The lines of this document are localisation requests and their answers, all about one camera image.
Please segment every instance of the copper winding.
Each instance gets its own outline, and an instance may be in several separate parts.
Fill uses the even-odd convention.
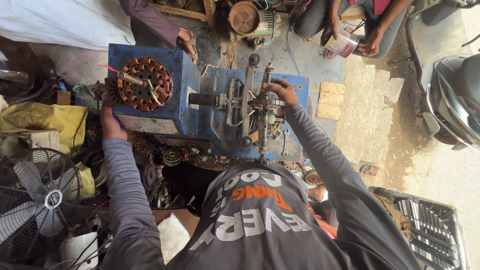
[[[155,78],[151,79],[155,84],[154,94],[160,104],[154,98],[143,99],[132,92],[131,84],[122,79],[117,79],[117,86],[121,99],[130,107],[141,111],[152,111],[164,106],[170,100],[173,90],[173,82],[164,66],[150,58],[140,58],[130,61],[121,71],[134,76],[139,71],[151,72]]]

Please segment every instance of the concrete step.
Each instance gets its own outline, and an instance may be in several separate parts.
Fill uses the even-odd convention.
[[[364,65],[361,57],[347,58],[345,96],[334,143],[350,162],[382,163],[388,151],[393,108],[398,101],[403,79],[388,71]]]

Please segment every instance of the tin can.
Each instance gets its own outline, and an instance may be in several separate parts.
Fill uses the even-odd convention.
[[[335,40],[333,35],[331,35],[327,39],[327,42],[323,48],[330,50],[343,58],[346,58],[358,46],[359,39],[343,29],[338,30],[338,37],[339,39]]]

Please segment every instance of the wrench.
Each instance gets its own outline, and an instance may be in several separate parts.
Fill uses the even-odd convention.
[[[288,142],[288,135],[290,134],[290,130],[287,129],[287,130],[283,130],[283,135],[285,136],[285,142],[283,143],[283,152],[282,152],[282,156],[286,157],[288,156],[288,152],[287,152],[287,142]]]

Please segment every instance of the motorcycle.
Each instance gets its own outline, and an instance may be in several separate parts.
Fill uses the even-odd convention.
[[[462,34],[466,39],[458,11],[479,3],[418,0],[407,20],[407,42],[422,89],[417,116],[430,137],[453,145],[452,150],[480,152],[480,53],[469,55],[466,47],[480,35],[461,46],[457,40]]]

